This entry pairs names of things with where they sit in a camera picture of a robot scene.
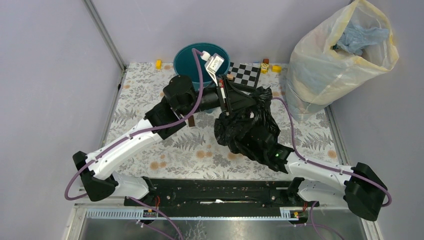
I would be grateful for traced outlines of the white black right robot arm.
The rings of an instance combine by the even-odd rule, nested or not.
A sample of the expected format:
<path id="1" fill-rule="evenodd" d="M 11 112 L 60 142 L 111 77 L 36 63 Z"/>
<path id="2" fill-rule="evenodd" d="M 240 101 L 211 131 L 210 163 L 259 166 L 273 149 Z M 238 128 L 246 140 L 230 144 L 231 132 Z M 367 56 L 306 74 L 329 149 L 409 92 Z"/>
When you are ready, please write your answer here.
<path id="1" fill-rule="evenodd" d="M 356 216 L 376 221 L 386 197 L 386 185 L 364 163 L 356 166 L 330 164 L 300 158 L 291 147 L 281 145 L 262 127 L 247 135 L 247 148 L 261 164 L 293 176 L 287 201 L 299 206 L 304 201 L 348 207 Z"/>

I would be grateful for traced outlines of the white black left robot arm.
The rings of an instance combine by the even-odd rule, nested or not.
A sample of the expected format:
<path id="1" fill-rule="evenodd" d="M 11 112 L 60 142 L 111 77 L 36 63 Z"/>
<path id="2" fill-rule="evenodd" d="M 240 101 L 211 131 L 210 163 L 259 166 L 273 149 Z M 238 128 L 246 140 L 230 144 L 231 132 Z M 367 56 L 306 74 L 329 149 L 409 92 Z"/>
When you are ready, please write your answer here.
<path id="1" fill-rule="evenodd" d="M 226 76 L 217 87 L 195 90 L 187 75 L 174 76 L 163 89 L 162 100 L 128 132 L 104 147 L 73 155 L 73 161 L 92 202 L 108 197 L 132 197 L 148 206 L 155 200 L 153 185 L 146 177 L 129 177 L 116 172 L 138 152 L 181 130 L 195 113 L 220 108 L 226 116 L 255 106 L 256 101 L 235 88 Z"/>

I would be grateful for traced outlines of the black trash bag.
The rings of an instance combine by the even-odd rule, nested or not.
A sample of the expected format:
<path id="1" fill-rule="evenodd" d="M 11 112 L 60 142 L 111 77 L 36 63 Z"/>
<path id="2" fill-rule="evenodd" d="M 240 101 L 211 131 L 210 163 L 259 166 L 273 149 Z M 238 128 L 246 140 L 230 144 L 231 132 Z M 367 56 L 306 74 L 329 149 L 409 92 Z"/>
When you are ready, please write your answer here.
<path id="1" fill-rule="evenodd" d="M 280 128 L 271 113 L 273 91 L 270 87 L 258 87 L 249 94 L 256 105 L 237 111 L 234 115 L 221 113 L 214 121 L 214 136 L 217 143 L 227 146 L 234 154 L 242 154 L 252 161 L 268 164 L 269 159 L 252 159 L 252 131 L 272 134 L 278 142 Z"/>

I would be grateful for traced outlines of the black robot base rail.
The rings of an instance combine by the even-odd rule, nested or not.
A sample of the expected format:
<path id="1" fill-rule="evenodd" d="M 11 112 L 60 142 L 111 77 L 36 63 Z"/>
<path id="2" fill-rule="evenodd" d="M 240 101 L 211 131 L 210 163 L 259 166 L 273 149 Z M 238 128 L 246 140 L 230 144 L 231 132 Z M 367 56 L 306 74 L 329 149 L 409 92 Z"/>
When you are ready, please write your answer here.
<path id="1" fill-rule="evenodd" d="M 140 201 L 162 209 L 288 208 L 305 202 L 289 190 L 290 181 L 151 178 L 153 191 Z"/>

